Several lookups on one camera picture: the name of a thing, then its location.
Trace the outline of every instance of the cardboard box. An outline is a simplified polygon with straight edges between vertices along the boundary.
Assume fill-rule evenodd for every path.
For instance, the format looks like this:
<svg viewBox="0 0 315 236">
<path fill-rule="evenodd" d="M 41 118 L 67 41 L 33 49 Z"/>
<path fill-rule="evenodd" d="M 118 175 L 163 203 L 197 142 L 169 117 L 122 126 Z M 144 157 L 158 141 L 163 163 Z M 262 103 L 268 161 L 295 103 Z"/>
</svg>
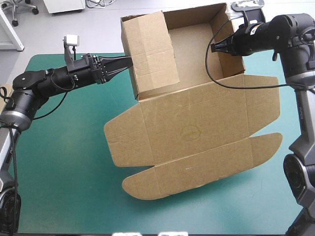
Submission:
<svg viewBox="0 0 315 236">
<path fill-rule="evenodd" d="M 153 166 L 123 181 L 124 190 L 136 198 L 163 198 L 248 170 L 271 158 L 281 144 L 278 133 L 250 137 L 279 116 L 277 88 L 227 89 L 209 82 L 205 51 L 212 31 L 227 20 L 225 8 L 215 4 L 122 18 L 139 103 L 109 121 L 104 131 L 115 165 Z M 154 30 L 158 37 L 149 33 Z M 216 40 L 232 32 L 227 24 Z M 158 69 L 151 70 L 153 61 L 160 63 Z M 149 76 L 139 74 L 141 65 Z M 210 53 L 209 67 L 215 79 L 231 86 L 278 83 L 275 77 L 244 75 L 241 57 Z"/>
</svg>

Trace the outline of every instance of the green table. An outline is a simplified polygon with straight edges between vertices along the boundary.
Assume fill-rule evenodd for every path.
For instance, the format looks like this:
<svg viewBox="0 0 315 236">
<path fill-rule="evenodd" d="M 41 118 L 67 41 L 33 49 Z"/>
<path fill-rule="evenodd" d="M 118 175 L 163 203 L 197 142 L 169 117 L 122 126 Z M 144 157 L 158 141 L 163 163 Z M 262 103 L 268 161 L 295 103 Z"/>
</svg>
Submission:
<svg viewBox="0 0 315 236">
<path fill-rule="evenodd" d="M 244 58 L 247 74 L 276 75 L 284 83 L 281 64 L 271 57 L 272 52 L 264 52 Z M 37 55 L 27 70 L 59 66 L 64 66 L 63 55 Z M 61 98 L 51 98 L 37 115 Z M 106 122 L 136 104 L 128 72 L 107 84 L 72 91 L 53 114 L 35 120 L 18 143 L 19 232 L 284 233 L 301 208 L 282 168 L 287 147 L 299 135 L 293 90 L 282 88 L 281 99 L 281 117 L 259 131 L 283 134 L 280 150 L 267 163 L 184 193 L 143 201 L 125 193 L 121 183 L 145 168 L 114 166 L 103 132 Z"/>
</svg>

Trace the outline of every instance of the white floor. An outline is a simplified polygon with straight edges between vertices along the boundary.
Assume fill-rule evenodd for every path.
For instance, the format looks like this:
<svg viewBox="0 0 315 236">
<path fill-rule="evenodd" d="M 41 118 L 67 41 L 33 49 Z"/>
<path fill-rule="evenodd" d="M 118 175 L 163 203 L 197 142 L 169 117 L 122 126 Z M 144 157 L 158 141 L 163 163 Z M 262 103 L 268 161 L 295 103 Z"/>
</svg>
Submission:
<svg viewBox="0 0 315 236">
<path fill-rule="evenodd" d="M 88 9 L 80 13 L 49 14 L 42 0 L 32 0 L 39 14 L 19 9 L 19 26 L 15 27 L 23 52 L 0 51 L 0 84 L 22 73 L 32 56 L 63 53 L 66 34 L 80 36 L 78 53 L 122 52 L 120 17 L 133 14 L 174 10 L 222 2 L 223 0 L 117 0 L 105 9 Z M 308 13 L 315 18 L 315 0 L 265 0 L 266 20 L 288 13 Z"/>
</svg>

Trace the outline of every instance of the chair wheel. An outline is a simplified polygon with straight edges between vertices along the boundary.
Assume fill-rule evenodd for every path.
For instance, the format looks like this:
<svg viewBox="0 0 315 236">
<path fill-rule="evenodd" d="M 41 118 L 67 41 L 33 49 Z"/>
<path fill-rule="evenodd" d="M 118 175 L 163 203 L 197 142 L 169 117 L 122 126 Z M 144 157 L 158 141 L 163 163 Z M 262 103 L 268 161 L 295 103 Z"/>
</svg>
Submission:
<svg viewBox="0 0 315 236">
<path fill-rule="evenodd" d="M 37 8 L 34 8 L 34 9 L 32 10 L 32 13 L 33 13 L 34 15 L 37 15 L 37 14 L 39 13 L 39 11 L 38 11 Z"/>
<path fill-rule="evenodd" d="M 19 25 L 19 22 L 13 20 L 13 21 L 12 21 L 12 25 L 13 25 L 13 26 L 18 26 L 18 25 Z"/>
</svg>

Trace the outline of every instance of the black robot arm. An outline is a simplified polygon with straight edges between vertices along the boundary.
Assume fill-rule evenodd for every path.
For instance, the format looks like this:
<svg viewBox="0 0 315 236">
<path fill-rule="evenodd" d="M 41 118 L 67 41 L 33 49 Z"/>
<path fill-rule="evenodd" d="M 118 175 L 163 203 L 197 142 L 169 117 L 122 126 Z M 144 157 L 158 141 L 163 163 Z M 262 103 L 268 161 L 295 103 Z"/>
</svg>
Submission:
<svg viewBox="0 0 315 236">
<path fill-rule="evenodd" d="M 14 91 L 7 97 L 0 114 L 0 233 L 12 234 L 18 229 L 21 198 L 8 170 L 18 138 L 30 127 L 37 110 L 49 97 L 95 83 L 106 83 L 132 66 L 131 57 L 127 56 L 108 58 L 85 54 L 75 60 L 66 37 L 64 58 L 64 67 L 26 71 L 17 76 L 13 81 Z"/>
<path fill-rule="evenodd" d="M 301 136 L 289 147 L 284 172 L 298 204 L 303 210 L 287 231 L 287 236 L 315 235 L 315 22 L 307 14 L 280 15 L 265 22 L 259 7 L 241 7 L 244 24 L 226 39 L 211 45 L 212 52 L 248 56 L 274 50 L 280 55 L 285 81 L 296 92 Z"/>
</svg>

